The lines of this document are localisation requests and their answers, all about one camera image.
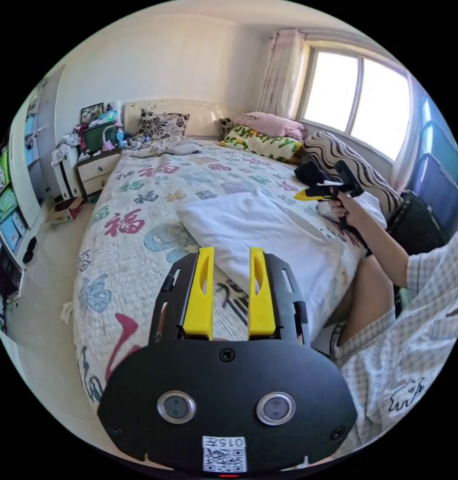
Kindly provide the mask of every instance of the green and yellow pillow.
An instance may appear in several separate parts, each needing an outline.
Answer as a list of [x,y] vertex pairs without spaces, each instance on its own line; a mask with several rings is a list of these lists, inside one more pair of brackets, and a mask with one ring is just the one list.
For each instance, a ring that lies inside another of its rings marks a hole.
[[242,125],[235,126],[220,142],[222,147],[251,152],[279,162],[292,163],[302,142],[287,136],[266,136]]

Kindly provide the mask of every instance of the qr code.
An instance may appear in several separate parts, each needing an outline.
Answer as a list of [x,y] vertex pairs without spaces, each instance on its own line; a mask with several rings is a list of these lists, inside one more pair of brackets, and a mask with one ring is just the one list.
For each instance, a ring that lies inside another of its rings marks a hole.
[[246,472],[245,448],[204,448],[204,471],[215,473]]

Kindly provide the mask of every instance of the door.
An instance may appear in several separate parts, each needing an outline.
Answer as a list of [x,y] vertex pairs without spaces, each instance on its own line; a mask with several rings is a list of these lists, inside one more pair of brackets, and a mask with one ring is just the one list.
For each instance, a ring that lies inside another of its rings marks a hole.
[[57,148],[59,138],[55,138],[55,106],[57,91],[64,65],[55,70],[42,83],[39,95],[39,111],[37,115],[37,144],[40,165],[47,184],[47,197],[61,194],[57,178],[52,167],[52,152]]

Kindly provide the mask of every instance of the zebra striped cushion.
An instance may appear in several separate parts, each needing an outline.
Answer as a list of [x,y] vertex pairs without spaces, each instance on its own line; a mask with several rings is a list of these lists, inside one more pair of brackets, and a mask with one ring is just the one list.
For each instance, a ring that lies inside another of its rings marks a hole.
[[352,173],[358,178],[361,187],[374,195],[380,202],[384,217],[402,205],[402,197],[384,180],[379,172],[371,167],[356,151],[327,131],[319,131],[308,136],[302,148],[317,160],[322,170],[340,181],[334,170],[339,160],[344,160]]

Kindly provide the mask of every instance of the ceiling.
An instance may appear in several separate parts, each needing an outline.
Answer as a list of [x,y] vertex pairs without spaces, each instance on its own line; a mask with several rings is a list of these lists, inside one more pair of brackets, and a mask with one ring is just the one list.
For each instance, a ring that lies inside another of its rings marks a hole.
[[282,28],[308,27],[360,33],[326,13],[285,0],[173,0],[154,5],[145,11],[151,15],[203,15],[246,25],[268,35]]

